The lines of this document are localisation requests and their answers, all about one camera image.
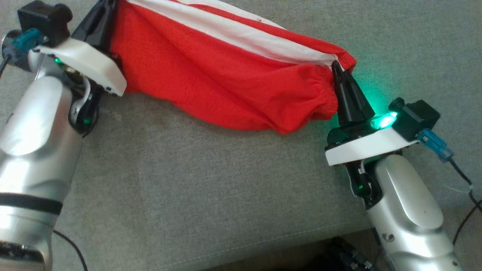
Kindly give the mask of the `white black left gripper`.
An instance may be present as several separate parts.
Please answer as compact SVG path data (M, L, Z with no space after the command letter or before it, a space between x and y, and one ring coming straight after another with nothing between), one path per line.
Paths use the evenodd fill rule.
M104 87L109 94L123 96L127 81L117 64L102 52L109 52L117 0L99 0L72 33L55 47L39 45L40 53L54 55L69 67Z

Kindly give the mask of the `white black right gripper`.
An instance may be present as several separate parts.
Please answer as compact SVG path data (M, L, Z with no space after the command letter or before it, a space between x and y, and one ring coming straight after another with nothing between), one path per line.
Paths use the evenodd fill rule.
M343 70L338 61L332 63L332 74L341 127L333 128L327 136L325 157L329 166L361 161L418 142L407 141L392 128L397 113L375 116L351 72Z

